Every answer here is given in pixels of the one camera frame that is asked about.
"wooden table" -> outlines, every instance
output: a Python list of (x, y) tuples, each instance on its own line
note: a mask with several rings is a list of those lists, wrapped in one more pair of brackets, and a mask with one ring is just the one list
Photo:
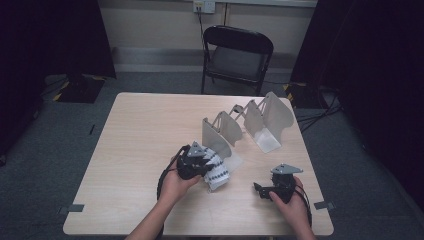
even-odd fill
[[(202, 119), (262, 98), (238, 96), (121, 93), (117, 96), (94, 150), (64, 232), (70, 235), (127, 235), (156, 202), (159, 176), (181, 146), (201, 143)], [(281, 99), (290, 109), (290, 102)], [(243, 159), (230, 181), (213, 193), (201, 180), (175, 206), (164, 235), (279, 236), (292, 234), (274, 203), (260, 199), (253, 182), (272, 186), (270, 169), (281, 163), (304, 170), (316, 235), (330, 235), (333, 225), (303, 142), (299, 126), (283, 130), (282, 147), (264, 154), (244, 130), (234, 150)]]

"human hand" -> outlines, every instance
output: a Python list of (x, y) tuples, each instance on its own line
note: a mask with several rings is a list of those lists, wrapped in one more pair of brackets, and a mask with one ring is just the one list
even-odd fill
[[(297, 178), (296, 176), (294, 176), (294, 179), (296, 181), (296, 185), (303, 189), (303, 184), (300, 181), (300, 179)], [(302, 193), (303, 190), (297, 186), (296, 186), (296, 190)], [(315, 239), (315, 237), (313, 236), (311, 227), (309, 225), (308, 214), (307, 214), (305, 203), (303, 202), (302, 197), (299, 196), (299, 194), (293, 193), (293, 196), (291, 197), (290, 202), (288, 202), (287, 204), (284, 203), (275, 192), (270, 192), (269, 196), (271, 197), (275, 205), (277, 205), (278, 209), (280, 210), (283, 217), (286, 219), (287, 223), (296, 232), (296, 235), (298, 236), (299, 234), (305, 235), (306, 233), (312, 234), (312, 235), (308, 234), (309, 237), (307, 238), (299, 238), (299, 239)]]
[(163, 180), (161, 194), (158, 201), (175, 205), (182, 197), (184, 197), (190, 187), (199, 182), (201, 176), (198, 175), (192, 179), (183, 180), (178, 175), (177, 160), (174, 161), (169, 169), (170, 171), (166, 174)]

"black folding chair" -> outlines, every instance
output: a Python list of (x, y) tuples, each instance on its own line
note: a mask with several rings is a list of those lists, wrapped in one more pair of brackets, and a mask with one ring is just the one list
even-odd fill
[[(259, 96), (274, 45), (265, 35), (228, 26), (212, 26), (203, 33), (205, 47), (202, 90), (205, 76), (256, 86)], [(209, 45), (216, 46), (215, 51)]]

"grey carpet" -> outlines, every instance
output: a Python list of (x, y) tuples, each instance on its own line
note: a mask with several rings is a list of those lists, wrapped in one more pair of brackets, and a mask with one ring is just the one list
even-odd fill
[[(0, 239), (123, 239), (67, 236), (62, 231), (66, 216), (58, 211), (72, 204), (118, 93), (198, 94), (200, 77), (198, 72), (118, 73), (116, 80), (106, 81), (94, 104), (54, 102), (56, 91), (46, 94), (38, 118), (0, 168)], [(266, 80), (288, 79), (268, 74)], [(269, 91), (284, 96), (281, 84), (265, 83), (262, 93)], [(206, 93), (250, 96), (254, 91), (208, 81)], [(295, 110), (297, 116), (317, 112), (321, 110)], [(336, 206), (330, 212), (334, 234), (320, 239), (424, 239), (417, 218), (422, 213), (408, 204), (385, 168), (363, 151), (357, 136), (343, 113), (319, 120), (303, 134), (324, 198)]]

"wall outlet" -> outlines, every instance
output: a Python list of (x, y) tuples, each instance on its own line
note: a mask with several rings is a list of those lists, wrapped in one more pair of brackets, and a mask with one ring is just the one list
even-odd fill
[(193, 12), (197, 13), (199, 9), (202, 13), (215, 13), (215, 2), (193, 1)]

